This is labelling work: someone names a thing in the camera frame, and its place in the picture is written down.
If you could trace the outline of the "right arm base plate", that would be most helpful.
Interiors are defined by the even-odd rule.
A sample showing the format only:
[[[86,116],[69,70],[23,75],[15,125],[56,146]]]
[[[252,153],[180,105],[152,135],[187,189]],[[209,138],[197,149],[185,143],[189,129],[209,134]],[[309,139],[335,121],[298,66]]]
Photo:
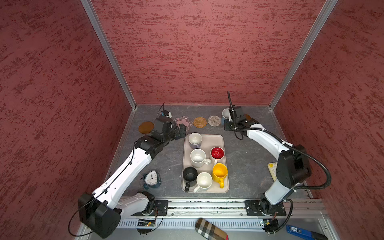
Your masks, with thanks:
[[[286,210],[282,202],[271,205],[267,200],[246,200],[245,209],[247,216],[265,216],[265,217],[283,217],[286,216]]]

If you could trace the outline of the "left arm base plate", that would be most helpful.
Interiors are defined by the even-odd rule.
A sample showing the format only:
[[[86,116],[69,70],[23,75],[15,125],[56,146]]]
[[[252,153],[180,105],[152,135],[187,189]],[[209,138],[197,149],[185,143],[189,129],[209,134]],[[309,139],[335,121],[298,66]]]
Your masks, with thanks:
[[[150,201],[150,216],[156,214],[166,216],[168,212],[169,200],[151,200]]]

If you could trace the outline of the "brown glossy round coaster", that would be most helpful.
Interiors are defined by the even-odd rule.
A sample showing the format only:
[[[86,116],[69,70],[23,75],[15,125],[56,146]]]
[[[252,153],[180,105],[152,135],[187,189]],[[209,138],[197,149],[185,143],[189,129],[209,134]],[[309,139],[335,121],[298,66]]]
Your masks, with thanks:
[[[252,119],[248,114],[245,114],[245,117],[248,121]]]

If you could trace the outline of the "pink flower coaster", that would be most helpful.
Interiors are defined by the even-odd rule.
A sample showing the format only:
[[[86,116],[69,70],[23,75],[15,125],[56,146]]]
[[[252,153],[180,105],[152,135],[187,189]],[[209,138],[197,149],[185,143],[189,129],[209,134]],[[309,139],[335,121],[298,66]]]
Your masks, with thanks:
[[[193,126],[193,122],[189,120],[188,117],[183,116],[181,118],[174,119],[176,125],[180,127],[181,125],[184,125],[186,127],[186,132],[190,130],[190,128]]]

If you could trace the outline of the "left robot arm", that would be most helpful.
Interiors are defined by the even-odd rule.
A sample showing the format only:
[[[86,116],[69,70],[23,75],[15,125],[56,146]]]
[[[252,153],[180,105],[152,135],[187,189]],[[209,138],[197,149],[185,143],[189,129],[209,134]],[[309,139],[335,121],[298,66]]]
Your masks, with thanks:
[[[146,211],[154,198],[148,193],[137,193],[122,202],[120,199],[136,178],[155,156],[171,141],[186,137],[187,128],[170,121],[155,127],[150,135],[144,135],[134,142],[132,152],[124,163],[91,194],[83,193],[78,199],[80,222],[92,233],[105,239],[117,228],[122,217]]]

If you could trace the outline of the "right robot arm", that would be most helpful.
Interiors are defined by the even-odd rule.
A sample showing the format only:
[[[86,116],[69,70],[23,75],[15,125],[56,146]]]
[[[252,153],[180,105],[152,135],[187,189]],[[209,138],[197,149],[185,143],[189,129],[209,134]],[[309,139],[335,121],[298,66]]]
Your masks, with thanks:
[[[260,212],[266,216],[274,214],[280,203],[287,201],[288,197],[299,189],[320,190],[331,185],[330,171],[319,160],[307,154],[301,145],[292,145],[272,132],[266,130],[261,124],[251,120],[240,123],[224,120],[224,130],[234,131],[251,140],[256,141],[268,150],[278,161],[276,168],[277,180],[262,195],[260,199]],[[318,186],[305,186],[301,183],[312,174],[309,160],[318,164],[326,175],[325,183]]]

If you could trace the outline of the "blue mug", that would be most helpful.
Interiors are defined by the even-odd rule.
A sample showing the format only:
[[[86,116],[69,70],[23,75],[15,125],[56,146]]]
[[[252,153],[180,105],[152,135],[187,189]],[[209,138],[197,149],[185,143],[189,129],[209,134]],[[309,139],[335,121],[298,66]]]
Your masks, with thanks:
[[[229,119],[229,118],[230,118],[230,111],[229,111],[229,109],[223,109],[223,111],[222,111],[222,117],[223,117],[224,119]]]

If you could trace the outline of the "brown wicker round coaster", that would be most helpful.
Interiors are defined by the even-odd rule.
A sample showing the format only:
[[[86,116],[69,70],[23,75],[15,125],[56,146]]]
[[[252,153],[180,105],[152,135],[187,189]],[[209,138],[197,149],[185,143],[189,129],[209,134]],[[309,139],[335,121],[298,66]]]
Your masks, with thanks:
[[[208,124],[208,121],[207,119],[203,118],[203,117],[197,117],[193,120],[193,125],[196,127],[196,128],[199,128],[199,129],[202,129],[204,127],[206,127]]]

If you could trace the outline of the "white mug purple outside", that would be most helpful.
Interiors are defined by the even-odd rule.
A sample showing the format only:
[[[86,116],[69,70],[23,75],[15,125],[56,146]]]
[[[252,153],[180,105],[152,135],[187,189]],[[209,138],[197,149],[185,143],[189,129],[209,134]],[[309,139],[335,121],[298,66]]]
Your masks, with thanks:
[[[191,133],[188,137],[189,145],[192,149],[200,149],[203,141],[202,135]]]

